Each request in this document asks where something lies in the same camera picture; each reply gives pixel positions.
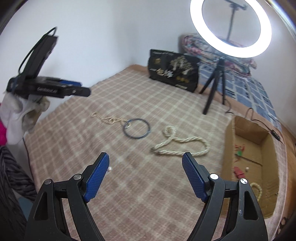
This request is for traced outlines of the white gloved left hand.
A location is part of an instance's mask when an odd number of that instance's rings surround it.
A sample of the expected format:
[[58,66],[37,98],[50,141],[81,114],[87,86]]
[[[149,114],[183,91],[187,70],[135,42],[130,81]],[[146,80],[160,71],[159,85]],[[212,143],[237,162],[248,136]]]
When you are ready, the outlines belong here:
[[1,102],[1,145],[16,145],[26,132],[31,132],[50,101],[45,96],[24,99],[10,92]]

